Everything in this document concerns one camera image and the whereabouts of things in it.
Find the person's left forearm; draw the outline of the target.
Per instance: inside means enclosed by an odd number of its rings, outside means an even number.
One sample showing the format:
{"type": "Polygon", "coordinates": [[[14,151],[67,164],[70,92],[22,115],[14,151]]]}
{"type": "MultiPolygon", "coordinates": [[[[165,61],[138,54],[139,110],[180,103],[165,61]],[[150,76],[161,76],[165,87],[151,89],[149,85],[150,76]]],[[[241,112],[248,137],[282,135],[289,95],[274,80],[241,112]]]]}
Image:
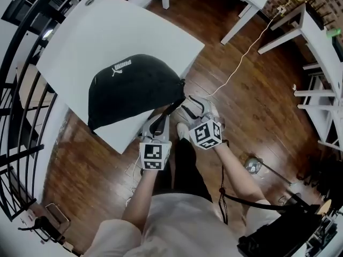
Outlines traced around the person's left forearm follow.
{"type": "Polygon", "coordinates": [[[122,215],[122,220],[130,222],[143,232],[150,211],[153,188],[157,171],[144,171],[139,184],[133,193],[122,215]]]}

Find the white router table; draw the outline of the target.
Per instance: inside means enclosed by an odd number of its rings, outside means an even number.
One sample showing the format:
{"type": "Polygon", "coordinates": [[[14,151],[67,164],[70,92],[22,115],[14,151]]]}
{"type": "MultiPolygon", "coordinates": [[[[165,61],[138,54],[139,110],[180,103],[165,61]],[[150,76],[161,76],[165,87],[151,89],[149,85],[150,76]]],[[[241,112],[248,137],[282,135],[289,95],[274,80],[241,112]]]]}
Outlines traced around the white router table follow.
{"type": "Polygon", "coordinates": [[[343,93],[343,62],[340,61],[333,45],[326,35],[326,30],[321,30],[310,14],[305,9],[305,4],[298,6],[296,9],[285,15],[277,21],[271,30],[275,30],[285,24],[292,18],[300,15],[300,21],[296,27],[269,42],[258,50],[263,54],[299,35],[302,35],[307,42],[307,46],[315,57],[319,67],[322,69],[324,76],[331,85],[336,97],[341,98],[343,93]]]}

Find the black router with antennas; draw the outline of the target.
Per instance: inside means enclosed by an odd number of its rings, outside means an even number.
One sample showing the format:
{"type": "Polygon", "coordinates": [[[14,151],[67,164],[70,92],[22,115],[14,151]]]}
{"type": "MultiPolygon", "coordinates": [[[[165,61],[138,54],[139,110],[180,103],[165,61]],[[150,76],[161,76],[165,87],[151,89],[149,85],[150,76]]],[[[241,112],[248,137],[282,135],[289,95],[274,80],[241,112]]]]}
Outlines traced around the black router with antennas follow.
{"type": "Polygon", "coordinates": [[[318,11],[325,5],[325,3],[322,3],[320,6],[314,7],[313,3],[315,1],[316,0],[308,0],[307,2],[305,2],[305,10],[312,17],[319,29],[323,31],[324,28],[326,28],[327,25],[332,24],[334,20],[326,21],[324,17],[330,15],[331,13],[327,12],[325,14],[320,14],[318,11]]]}

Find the grey foot pedal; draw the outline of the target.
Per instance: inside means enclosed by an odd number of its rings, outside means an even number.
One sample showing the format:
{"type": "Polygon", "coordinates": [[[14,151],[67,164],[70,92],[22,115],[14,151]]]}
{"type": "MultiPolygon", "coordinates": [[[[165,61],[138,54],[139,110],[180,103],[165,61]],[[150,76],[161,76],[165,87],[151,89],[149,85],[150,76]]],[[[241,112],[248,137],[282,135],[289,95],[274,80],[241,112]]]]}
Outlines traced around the grey foot pedal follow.
{"type": "Polygon", "coordinates": [[[263,161],[255,156],[249,156],[244,163],[245,169],[251,174],[258,174],[263,166],[263,161]]]}

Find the white shoe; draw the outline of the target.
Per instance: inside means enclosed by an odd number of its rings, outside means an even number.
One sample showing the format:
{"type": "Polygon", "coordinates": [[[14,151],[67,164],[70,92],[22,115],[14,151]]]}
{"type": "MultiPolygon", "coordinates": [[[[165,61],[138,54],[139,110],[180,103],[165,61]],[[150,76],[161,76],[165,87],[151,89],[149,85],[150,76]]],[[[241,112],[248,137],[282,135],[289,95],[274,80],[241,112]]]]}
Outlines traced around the white shoe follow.
{"type": "Polygon", "coordinates": [[[190,141],[189,128],[185,123],[182,123],[182,122],[177,123],[176,130],[177,130],[178,138],[180,140],[185,139],[187,141],[190,141]]]}

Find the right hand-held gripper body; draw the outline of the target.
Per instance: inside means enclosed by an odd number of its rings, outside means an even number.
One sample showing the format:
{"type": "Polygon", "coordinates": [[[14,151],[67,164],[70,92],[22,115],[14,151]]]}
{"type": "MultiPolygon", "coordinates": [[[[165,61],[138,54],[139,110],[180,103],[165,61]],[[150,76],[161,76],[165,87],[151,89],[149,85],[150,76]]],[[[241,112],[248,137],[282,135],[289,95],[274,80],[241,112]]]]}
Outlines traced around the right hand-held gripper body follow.
{"type": "Polygon", "coordinates": [[[203,123],[200,125],[190,125],[189,134],[193,143],[201,149],[210,149],[222,143],[222,124],[218,118],[202,117],[203,123]]]}

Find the black doorway with green light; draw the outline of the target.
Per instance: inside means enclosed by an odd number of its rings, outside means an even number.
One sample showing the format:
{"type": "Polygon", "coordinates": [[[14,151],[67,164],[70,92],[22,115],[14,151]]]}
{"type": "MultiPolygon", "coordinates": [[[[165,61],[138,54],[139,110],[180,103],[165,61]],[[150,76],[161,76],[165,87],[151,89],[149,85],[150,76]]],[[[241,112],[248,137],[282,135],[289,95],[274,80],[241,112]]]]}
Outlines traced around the black doorway with green light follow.
{"type": "Polygon", "coordinates": [[[28,0],[10,0],[1,14],[1,19],[18,26],[32,5],[28,0]]]}

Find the light wooden board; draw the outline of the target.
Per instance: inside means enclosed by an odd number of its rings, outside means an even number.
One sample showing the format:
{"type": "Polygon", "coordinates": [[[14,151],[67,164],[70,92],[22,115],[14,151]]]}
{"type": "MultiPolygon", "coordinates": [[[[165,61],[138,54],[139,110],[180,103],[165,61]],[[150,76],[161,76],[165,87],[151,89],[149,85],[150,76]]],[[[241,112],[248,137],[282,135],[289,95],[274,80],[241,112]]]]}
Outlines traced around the light wooden board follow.
{"type": "Polygon", "coordinates": [[[328,214],[329,210],[330,210],[330,206],[331,206],[332,200],[328,199],[318,210],[317,214],[321,215],[321,216],[325,216],[326,214],[328,214]]]}

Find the person's black trousers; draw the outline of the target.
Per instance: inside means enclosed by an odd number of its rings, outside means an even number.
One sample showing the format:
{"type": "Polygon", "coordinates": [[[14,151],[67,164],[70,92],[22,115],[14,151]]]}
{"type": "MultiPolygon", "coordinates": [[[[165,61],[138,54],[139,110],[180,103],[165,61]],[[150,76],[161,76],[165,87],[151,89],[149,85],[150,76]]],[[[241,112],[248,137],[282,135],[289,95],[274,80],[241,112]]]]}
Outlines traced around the person's black trousers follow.
{"type": "Polygon", "coordinates": [[[153,195],[183,193],[212,201],[203,177],[196,167],[196,152],[191,142],[185,138],[175,145],[175,176],[172,176],[170,163],[159,171],[155,180],[153,195]]]}

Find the person's white shirt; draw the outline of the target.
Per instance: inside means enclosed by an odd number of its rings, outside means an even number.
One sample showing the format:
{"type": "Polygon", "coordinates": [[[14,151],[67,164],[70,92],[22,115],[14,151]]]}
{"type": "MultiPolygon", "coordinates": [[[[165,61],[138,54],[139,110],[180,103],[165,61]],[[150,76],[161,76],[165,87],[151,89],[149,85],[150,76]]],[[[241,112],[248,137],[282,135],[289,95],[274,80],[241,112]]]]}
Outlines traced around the person's white shirt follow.
{"type": "Polygon", "coordinates": [[[144,231],[124,220],[102,222],[84,257],[242,257],[237,244],[211,202],[169,193],[152,197],[144,231]]]}

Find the large white table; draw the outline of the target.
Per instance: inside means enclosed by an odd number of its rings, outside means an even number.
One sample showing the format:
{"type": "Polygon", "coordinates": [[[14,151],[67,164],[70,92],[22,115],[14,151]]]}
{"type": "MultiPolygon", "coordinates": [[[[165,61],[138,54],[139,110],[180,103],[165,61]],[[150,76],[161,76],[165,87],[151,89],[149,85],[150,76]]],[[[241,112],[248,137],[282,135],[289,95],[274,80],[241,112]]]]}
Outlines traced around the large white table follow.
{"type": "MultiPolygon", "coordinates": [[[[184,79],[204,45],[162,17],[125,0],[82,0],[46,46],[37,68],[88,123],[88,90],[101,70],[136,55],[165,62],[184,79]]],[[[91,131],[123,153],[154,110],[91,131]]]]}

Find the white shelf rack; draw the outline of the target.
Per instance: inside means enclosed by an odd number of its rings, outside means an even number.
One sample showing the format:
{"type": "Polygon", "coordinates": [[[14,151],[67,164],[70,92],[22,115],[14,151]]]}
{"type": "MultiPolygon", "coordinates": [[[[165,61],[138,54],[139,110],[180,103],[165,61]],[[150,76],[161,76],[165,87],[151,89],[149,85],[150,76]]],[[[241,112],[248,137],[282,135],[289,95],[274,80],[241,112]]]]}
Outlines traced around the white shelf rack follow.
{"type": "Polygon", "coordinates": [[[318,143],[343,153],[343,94],[336,96],[319,64],[307,64],[303,69],[310,82],[307,90],[293,86],[294,96],[303,98],[297,107],[310,117],[319,136],[318,143]]]}

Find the black metal railing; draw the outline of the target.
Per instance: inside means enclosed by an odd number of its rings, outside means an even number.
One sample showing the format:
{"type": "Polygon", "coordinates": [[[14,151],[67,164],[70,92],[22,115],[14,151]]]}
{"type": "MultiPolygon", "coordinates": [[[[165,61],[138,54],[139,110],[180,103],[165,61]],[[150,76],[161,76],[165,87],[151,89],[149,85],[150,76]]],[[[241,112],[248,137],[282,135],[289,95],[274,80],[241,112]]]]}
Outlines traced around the black metal railing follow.
{"type": "Polygon", "coordinates": [[[42,136],[57,98],[53,94],[48,101],[51,89],[44,86],[38,103],[31,103],[41,78],[38,74],[28,83],[28,97],[20,97],[19,91],[28,77],[29,64],[48,43],[43,33],[60,24],[72,7],[72,0],[28,1],[33,5],[0,62],[0,208],[10,221],[36,201],[29,191],[34,184],[29,184],[28,178],[36,172],[29,169],[29,159],[37,164],[38,153],[44,149],[42,136]]]}

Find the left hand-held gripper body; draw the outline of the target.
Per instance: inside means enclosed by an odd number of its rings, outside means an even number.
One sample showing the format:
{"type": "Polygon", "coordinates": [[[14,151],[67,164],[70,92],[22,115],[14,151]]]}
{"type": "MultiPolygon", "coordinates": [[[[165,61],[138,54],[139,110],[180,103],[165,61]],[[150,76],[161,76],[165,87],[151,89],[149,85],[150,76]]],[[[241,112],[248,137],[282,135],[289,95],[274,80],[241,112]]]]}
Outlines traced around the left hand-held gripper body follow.
{"type": "Polygon", "coordinates": [[[163,170],[169,159],[171,148],[171,141],[143,137],[143,141],[139,143],[142,168],[144,170],[163,170]]]}

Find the black Puma bag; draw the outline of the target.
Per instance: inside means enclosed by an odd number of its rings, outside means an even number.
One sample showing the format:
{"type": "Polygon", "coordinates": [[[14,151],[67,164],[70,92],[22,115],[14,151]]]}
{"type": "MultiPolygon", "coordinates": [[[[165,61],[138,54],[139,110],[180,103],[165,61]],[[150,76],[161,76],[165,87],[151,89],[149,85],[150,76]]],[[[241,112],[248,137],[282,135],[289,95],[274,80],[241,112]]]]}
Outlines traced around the black Puma bag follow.
{"type": "Polygon", "coordinates": [[[88,90],[91,131],[185,100],[184,79],[165,62],[136,54],[98,72],[88,90]]]}

